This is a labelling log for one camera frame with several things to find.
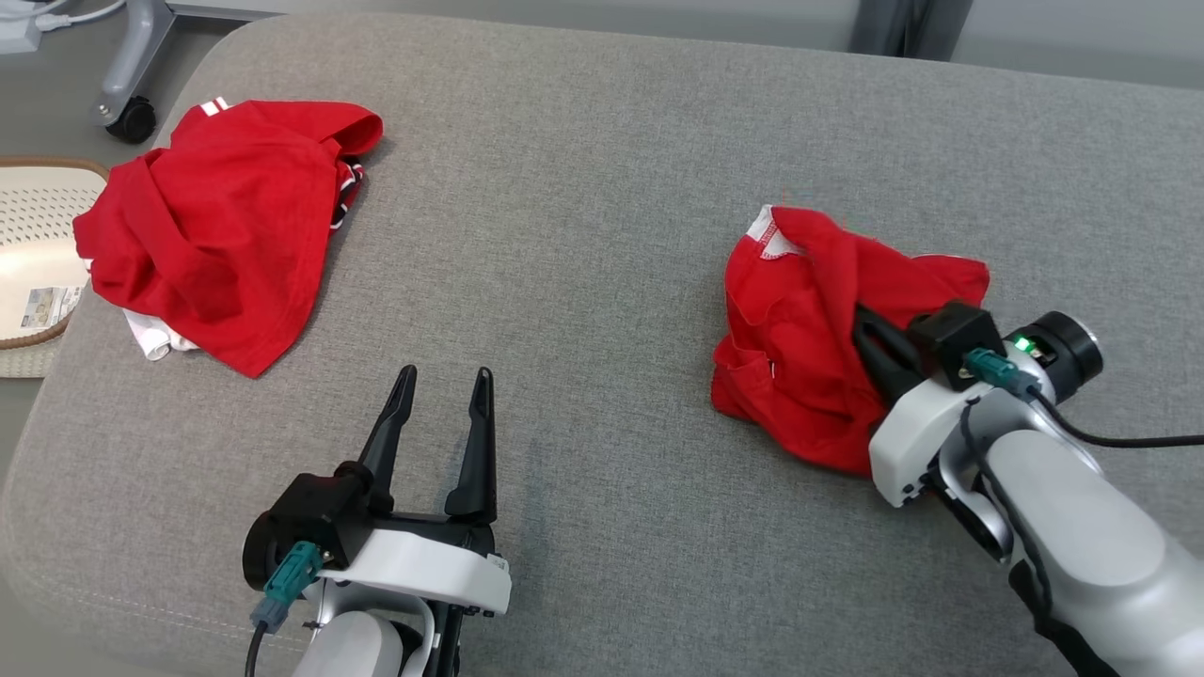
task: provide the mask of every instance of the teal connector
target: teal connector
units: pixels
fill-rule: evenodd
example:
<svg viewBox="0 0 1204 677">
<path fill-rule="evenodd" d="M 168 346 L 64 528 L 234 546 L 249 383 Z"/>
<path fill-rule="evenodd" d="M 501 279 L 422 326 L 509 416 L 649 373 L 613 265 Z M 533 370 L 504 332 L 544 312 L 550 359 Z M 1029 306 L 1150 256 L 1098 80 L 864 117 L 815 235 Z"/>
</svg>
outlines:
<svg viewBox="0 0 1204 677">
<path fill-rule="evenodd" d="M 276 569 L 276 573 L 264 588 L 264 599 L 250 614 L 255 628 L 266 626 L 268 635 L 275 635 L 289 617 L 289 607 L 301 595 L 301 591 L 318 579 L 321 571 L 321 552 L 308 541 L 299 541 Z"/>
<path fill-rule="evenodd" d="M 1033 385 L 1040 388 L 1040 381 L 1035 376 L 1022 371 L 1008 358 L 999 357 L 986 348 L 974 348 L 966 355 L 966 370 L 974 378 L 996 388 L 1003 388 L 1026 402 L 1033 399 L 1033 394 L 1028 389 Z"/>
</svg>

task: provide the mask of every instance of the gray metal leg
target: gray metal leg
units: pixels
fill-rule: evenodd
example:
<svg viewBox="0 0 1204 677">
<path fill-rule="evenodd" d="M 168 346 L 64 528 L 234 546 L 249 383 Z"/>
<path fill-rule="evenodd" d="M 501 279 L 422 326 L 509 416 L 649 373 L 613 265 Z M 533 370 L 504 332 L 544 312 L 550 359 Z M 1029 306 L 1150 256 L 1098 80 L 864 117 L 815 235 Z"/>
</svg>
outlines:
<svg viewBox="0 0 1204 677">
<path fill-rule="evenodd" d="M 108 126 L 122 114 L 167 29 L 176 20 L 176 14 L 164 0 L 126 0 L 125 6 L 130 20 L 125 40 L 108 66 L 100 96 L 92 107 L 90 119 L 101 126 Z"/>
</svg>

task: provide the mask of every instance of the camera lens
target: camera lens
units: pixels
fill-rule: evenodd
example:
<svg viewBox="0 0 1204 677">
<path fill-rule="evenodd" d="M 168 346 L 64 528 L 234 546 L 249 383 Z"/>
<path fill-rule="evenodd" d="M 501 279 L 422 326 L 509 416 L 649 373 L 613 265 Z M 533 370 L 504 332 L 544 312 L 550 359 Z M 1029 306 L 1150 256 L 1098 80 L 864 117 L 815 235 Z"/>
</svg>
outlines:
<svg viewBox="0 0 1204 677">
<path fill-rule="evenodd" d="M 1104 370 L 1104 355 L 1090 329 L 1066 313 L 1051 311 L 1008 335 L 1008 341 L 1041 365 L 1060 402 Z"/>
</svg>

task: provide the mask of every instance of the gray sofa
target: gray sofa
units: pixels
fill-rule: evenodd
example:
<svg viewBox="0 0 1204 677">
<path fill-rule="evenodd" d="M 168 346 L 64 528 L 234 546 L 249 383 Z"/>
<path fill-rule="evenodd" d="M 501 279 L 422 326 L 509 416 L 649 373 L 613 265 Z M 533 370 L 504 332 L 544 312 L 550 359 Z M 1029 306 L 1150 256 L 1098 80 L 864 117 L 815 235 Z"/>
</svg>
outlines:
<svg viewBox="0 0 1204 677">
<path fill-rule="evenodd" d="M 1082 426 L 1204 429 L 1204 94 L 361 14 L 237 30 L 165 130 L 218 95 L 355 101 L 386 140 L 307 331 L 262 378 L 148 363 L 93 295 L 71 323 L 0 501 L 0 561 L 47 624 L 125 660 L 241 669 L 248 526 L 297 472 L 354 457 L 414 363 L 407 510 L 438 507 L 474 371 L 497 379 L 514 594 L 466 623 L 465 675 L 1070 675 L 936 501 L 892 510 L 712 408 L 727 254 L 784 195 L 987 261 L 1003 328 L 1087 322 L 1106 369 L 1067 407 Z M 1204 552 L 1198 451 L 1099 459 Z M 311 611 L 261 675 L 289 673 Z"/>
</svg>

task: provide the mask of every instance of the black cable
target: black cable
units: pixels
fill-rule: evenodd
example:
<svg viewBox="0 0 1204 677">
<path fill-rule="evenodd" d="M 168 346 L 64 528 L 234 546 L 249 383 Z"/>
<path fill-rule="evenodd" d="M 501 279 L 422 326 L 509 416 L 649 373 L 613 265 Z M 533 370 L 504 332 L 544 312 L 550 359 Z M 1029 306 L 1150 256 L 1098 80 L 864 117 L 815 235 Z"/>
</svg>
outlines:
<svg viewBox="0 0 1204 677">
<path fill-rule="evenodd" d="M 1100 437 L 1098 435 L 1092 435 L 1090 432 L 1084 432 L 1074 426 L 1062 412 L 1057 411 L 1057 406 L 1054 405 L 1041 394 L 1041 389 L 1037 385 L 1028 387 L 1028 394 L 1037 399 L 1038 402 L 1045 407 L 1045 411 L 1057 423 L 1063 430 L 1070 434 L 1072 437 L 1078 437 L 1079 440 L 1087 442 L 1088 445 L 1096 445 L 1098 447 L 1112 447 L 1117 449 L 1157 449 L 1164 447 L 1199 447 L 1204 446 L 1204 435 L 1174 435 L 1170 437 Z"/>
<path fill-rule="evenodd" d="M 250 647 L 247 648 L 247 669 L 243 670 L 246 677 L 255 677 L 255 663 L 259 660 L 259 647 L 264 643 L 265 632 L 267 624 L 261 620 L 255 626 L 255 635 L 250 637 Z"/>
<path fill-rule="evenodd" d="M 1038 620 L 1044 622 L 1049 619 L 1050 612 L 1054 610 L 1054 591 L 1050 589 L 1050 578 L 1045 572 L 1045 564 L 1041 561 L 1041 553 L 1033 544 L 1033 540 L 1028 535 L 1028 529 L 1025 526 L 1023 519 L 1013 507 L 1011 499 L 1008 498 L 1008 491 L 1003 488 L 998 477 L 996 477 L 995 471 L 991 470 L 991 464 L 986 460 L 986 452 L 982 451 L 978 440 L 974 438 L 974 434 L 970 432 L 970 410 L 976 404 L 979 404 L 979 399 L 974 398 L 973 400 L 968 400 L 966 402 L 966 407 L 962 408 L 960 420 L 962 438 L 966 440 L 966 446 L 969 447 L 970 453 L 978 461 L 979 470 L 982 472 L 982 476 L 991 483 L 991 490 L 995 493 L 995 498 L 999 501 L 999 505 L 1003 506 L 1003 510 L 1008 512 L 1008 517 L 1011 518 L 1011 529 L 1016 532 L 1016 538 L 1020 540 L 1020 544 L 1025 548 L 1025 557 L 1027 557 L 1029 564 L 1033 565 L 1033 575 L 1037 577 L 1037 583 L 1041 587 L 1041 606 L 1038 610 L 1040 612 Z"/>
</svg>

